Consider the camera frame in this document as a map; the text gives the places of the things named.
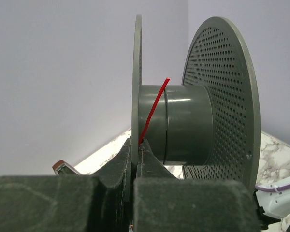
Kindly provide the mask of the dark grey cable spool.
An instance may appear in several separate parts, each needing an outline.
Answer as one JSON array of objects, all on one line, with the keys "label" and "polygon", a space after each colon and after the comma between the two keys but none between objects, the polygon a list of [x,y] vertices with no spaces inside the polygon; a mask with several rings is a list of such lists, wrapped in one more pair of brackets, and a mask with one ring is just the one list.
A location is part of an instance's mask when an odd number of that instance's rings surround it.
[{"label": "dark grey cable spool", "polygon": [[247,44],[224,17],[205,20],[188,50],[179,85],[142,83],[142,17],[135,20],[131,164],[147,140],[163,165],[181,166],[186,179],[240,181],[254,192],[261,116]]}]

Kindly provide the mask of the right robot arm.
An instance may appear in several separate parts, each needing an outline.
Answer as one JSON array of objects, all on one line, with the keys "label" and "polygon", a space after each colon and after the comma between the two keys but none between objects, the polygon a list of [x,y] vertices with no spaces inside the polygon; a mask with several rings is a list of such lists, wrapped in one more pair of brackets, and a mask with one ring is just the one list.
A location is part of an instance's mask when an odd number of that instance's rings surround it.
[{"label": "right robot arm", "polygon": [[290,176],[280,181],[255,187],[253,199],[262,230],[290,214]]}]

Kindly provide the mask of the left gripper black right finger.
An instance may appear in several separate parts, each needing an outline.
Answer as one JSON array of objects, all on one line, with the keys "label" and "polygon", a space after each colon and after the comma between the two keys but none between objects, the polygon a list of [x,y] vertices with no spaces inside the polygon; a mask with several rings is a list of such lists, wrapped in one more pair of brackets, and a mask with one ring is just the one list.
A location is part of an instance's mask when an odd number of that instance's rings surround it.
[{"label": "left gripper black right finger", "polygon": [[252,195],[234,180],[177,179],[140,146],[134,181],[135,232],[258,232]]}]

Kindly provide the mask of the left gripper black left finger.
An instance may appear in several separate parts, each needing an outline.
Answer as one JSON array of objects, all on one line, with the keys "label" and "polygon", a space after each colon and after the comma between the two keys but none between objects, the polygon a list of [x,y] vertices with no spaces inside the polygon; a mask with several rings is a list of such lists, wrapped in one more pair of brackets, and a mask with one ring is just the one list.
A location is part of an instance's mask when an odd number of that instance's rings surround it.
[{"label": "left gripper black left finger", "polygon": [[126,232],[131,141],[94,174],[0,176],[0,232]]}]

